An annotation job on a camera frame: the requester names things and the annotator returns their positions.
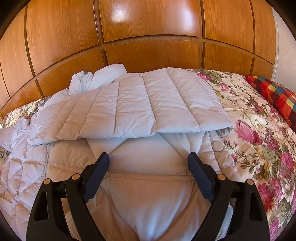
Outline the colourful checked pillow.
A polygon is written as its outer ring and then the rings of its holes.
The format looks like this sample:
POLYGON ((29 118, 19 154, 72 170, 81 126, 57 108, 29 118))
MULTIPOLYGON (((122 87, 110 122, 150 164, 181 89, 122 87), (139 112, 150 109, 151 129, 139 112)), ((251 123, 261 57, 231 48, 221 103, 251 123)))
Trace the colourful checked pillow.
POLYGON ((245 75, 246 81, 255 88, 287 122, 295 132, 296 105, 295 93, 283 85, 267 78, 245 75))

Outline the white quilted puffer jacket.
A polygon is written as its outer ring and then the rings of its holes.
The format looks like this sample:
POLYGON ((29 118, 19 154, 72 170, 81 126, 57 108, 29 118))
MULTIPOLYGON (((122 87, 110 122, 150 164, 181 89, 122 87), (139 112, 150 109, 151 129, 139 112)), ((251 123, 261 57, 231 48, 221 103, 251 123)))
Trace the white quilted puffer jacket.
POLYGON ((107 240, 190 240, 209 202, 187 167, 190 152, 213 166, 214 141, 230 133, 230 117, 196 73, 164 68, 146 73, 95 73, 105 85, 62 90, 32 117, 1 129, 1 212, 25 240, 44 179, 66 180, 102 152, 109 170, 90 212, 107 240))

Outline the floral bedspread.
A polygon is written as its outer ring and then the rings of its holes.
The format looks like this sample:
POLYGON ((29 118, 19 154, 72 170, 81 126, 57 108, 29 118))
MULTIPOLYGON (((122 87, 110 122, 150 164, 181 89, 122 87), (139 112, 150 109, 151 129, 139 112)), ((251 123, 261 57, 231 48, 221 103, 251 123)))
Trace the floral bedspread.
POLYGON ((189 71, 211 86, 233 124, 229 134, 212 143, 215 157, 226 166, 225 171, 214 171, 230 180, 254 181, 266 212, 270 239, 276 240, 295 213, 295 132, 245 76, 189 71))

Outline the orange wooden wardrobe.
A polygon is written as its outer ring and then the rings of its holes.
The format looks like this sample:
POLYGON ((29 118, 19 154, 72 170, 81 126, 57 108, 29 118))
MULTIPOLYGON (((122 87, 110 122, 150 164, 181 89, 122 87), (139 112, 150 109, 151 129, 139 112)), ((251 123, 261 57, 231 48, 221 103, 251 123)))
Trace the orange wooden wardrobe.
POLYGON ((276 31, 265 1, 30 1, 1 37, 1 116, 121 63, 271 78, 276 31))

